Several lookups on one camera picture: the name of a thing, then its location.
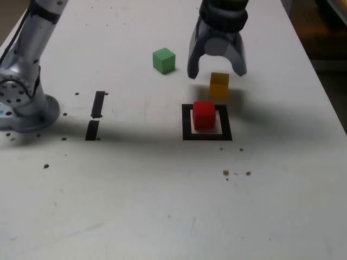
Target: cube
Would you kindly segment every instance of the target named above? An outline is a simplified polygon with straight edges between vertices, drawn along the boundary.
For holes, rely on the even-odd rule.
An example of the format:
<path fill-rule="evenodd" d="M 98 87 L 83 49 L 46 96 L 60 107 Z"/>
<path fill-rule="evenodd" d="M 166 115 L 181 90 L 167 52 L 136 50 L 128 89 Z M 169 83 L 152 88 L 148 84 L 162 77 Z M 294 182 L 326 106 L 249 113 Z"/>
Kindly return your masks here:
<path fill-rule="evenodd" d="M 210 98 L 227 99 L 229 88 L 229 74 L 212 72 L 210 82 Z"/>
<path fill-rule="evenodd" d="M 176 55 L 166 48 L 155 51 L 153 53 L 153 67 L 162 74 L 174 71 Z"/>
<path fill-rule="evenodd" d="M 193 123 L 197 131 L 213 129 L 216 124 L 215 104 L 209 101 L 194 102 Z"/>

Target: white table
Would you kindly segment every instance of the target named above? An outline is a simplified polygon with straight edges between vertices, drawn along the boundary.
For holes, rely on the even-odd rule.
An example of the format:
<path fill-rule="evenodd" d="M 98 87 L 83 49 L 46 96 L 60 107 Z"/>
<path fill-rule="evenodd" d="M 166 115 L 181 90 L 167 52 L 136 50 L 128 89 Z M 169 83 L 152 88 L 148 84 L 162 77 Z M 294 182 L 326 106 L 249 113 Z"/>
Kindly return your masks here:
<path fill-rule="evenodd" d="M 68 116 L 39 138 L 0 134 L 1 260 L 345 258 L 346 135 L 281 2 L 248 5 L 247 75 L 204 57 L 194 81 L 200 3 L 70 1 L 41 60 Z M 234 141 L 184 142 L 181 104 L 211 72 L 230 73 Z M 98 90 L 101 141 L 87 142 Z"/>

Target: floor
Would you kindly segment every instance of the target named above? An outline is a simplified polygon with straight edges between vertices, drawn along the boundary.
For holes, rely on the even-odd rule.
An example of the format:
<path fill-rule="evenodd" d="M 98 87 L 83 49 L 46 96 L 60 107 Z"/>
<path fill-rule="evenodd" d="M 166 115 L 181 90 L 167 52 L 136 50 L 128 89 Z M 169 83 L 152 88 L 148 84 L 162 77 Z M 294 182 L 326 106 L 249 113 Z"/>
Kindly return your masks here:
<path fill-rule="evenodd" d="M 0 44 L 12 31 L 29 2 L 30 0 L 0 0 Z M 313 0 L 301 0 L 301 3 L 312 4 Z M 318 74 L 318 77 L 347 132 L 347 76 L 329 73 Z"/>

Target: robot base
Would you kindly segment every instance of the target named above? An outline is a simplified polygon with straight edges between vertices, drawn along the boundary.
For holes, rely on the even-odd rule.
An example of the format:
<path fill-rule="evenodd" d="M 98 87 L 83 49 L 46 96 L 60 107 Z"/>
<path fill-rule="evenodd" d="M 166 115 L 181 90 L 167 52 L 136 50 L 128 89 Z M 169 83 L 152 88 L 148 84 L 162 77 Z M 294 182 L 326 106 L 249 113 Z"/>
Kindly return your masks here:
<path fill-rule="evenodd" d="M 45 109 L 31 116 L 18 116 L 10 107 L 1 104 L 0 130 L 30 133 L 40 131 L 53 124 L 60 115 L 59 103 L 54 97 L 49 95 L 46 95 L 46 99 L 47 106 Z"/>

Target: orange object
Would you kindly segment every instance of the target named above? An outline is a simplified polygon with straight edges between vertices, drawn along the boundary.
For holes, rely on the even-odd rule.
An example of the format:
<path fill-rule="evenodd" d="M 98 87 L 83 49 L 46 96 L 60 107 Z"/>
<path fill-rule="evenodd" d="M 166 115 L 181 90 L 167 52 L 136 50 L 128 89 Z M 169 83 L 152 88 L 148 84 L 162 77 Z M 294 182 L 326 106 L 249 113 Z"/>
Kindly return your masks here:
<path fill-rule="evenodd" d="M 210 98 L 227 99 L 229 88 L 229 74 L 212 72 L 210 82 Z"/>

